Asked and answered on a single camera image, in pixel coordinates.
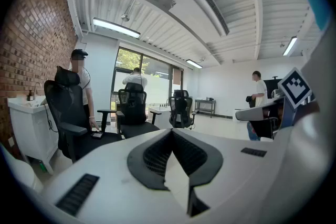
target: hand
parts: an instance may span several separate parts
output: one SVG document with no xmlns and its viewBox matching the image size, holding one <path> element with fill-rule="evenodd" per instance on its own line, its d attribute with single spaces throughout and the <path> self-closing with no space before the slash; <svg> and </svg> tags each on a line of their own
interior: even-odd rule
<svg viewBox="0 0 336 224">
<path fill-rule="evenodd" d="M 94 118 L 89 118 L 89 122 L 90 122 L 91 129 L 92 127 L 95 127 L 99 131 L 98 124 L 96 123 L 96 120 Z"/>
</svg>

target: white shirt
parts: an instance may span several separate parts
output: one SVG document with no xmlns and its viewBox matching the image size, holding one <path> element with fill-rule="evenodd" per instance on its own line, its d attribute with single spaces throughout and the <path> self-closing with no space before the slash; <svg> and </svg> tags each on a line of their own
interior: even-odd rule
<svg viewBox="0 0 336 224">
<path fill-rule="evenodd" d="M 80 79 L 80 83 L 78 85 L 81 86 L 81 88 L 83 89 L 83 105 L 86 105 L 88 104 L 88 97 L 86 96 L 86 89 L 91 88 L 90 75 L 84 68 L 81 68 L 81 70 L 77 74 Z"/>
<path fill-rule="evenodd" d="M 143 89 L 145 89 L 148 83 L 147 78 L 140 74 L 128 75 L 126 78 L 124 78 L 122 84 L 126 85 L 128 82 L 141 84 L 143 86 Z"/>
<path fill-rule="evenodd" d="M 257 92 L 256 93 L 264 94 L 264 96 L 256 98 L 256 106 L 267 104 L 267 87 L 263 80 L 257 81 Z"/>
</svg>

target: floor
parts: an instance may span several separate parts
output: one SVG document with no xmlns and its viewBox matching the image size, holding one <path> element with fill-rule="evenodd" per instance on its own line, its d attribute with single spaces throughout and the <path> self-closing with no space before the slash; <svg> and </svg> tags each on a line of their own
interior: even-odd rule
<svg viewBox="0 0 336 224">
<path fill-rule="evenodd" d="M 194 131 L 209 135 L 222 136 L 226 138 L 248 140 L 246 122 L 235 123 L 233 120 L 212 117 L 207 115 L 196 115 Z M 117 132 L 114 123 L 107 126 L 107 132 Z M 63 156 L 60 150 L 54 154 L 50 165 L 54 170 L 54 175 L 49 175 L 42 171 L 37 161 L 31 163 L 37 177 L 46 187 L 59 173 L 72 165 L 70 159 Z M 168 160 L 166 169 L 165 185 L 170 189 L 177 202 L 186 210 L 188 199 L 188 176 L 174 154 Z"/>
</svg>

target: black cap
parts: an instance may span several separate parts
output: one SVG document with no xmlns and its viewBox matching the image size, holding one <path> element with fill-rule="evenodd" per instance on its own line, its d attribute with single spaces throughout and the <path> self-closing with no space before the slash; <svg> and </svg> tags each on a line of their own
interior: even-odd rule
<svg viewBox="0 0 336 224">
<path fill-rule="evenodd" d="M 85 56 L 87 56 L 88 53 L 82 49 L 75 49 L 71 53 L 71 58 L 75 58 L 77 60 L 79 59 L 85 59 Z"/>
</svg>

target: red brick wall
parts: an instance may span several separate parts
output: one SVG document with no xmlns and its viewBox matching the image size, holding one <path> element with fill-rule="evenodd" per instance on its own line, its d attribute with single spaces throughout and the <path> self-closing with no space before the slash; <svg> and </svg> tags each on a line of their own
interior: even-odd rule
<svg viewBox="0 0 336 224">
<path fill-rule="evenodd" d="M 56 66 L 68 68 L 76 42 L 66 0 L 13 1 L 0 33 L 0 141 L 6 148 L 14 136 L 7 98 L 27 95 L 36 82 L 43 87 Z"/>
</svg>

